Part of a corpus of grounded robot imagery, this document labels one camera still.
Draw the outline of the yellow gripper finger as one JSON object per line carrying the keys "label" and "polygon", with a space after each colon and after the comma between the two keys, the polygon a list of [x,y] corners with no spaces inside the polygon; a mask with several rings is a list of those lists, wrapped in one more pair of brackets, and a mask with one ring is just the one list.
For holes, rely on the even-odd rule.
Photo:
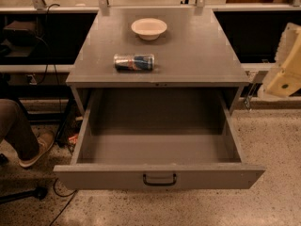
{"label": "yellow gripper finger", "polygon": [[264,78],[264,91],[289,97],[301,89],[301,28],[286,27],[280,38],[275,65]]}

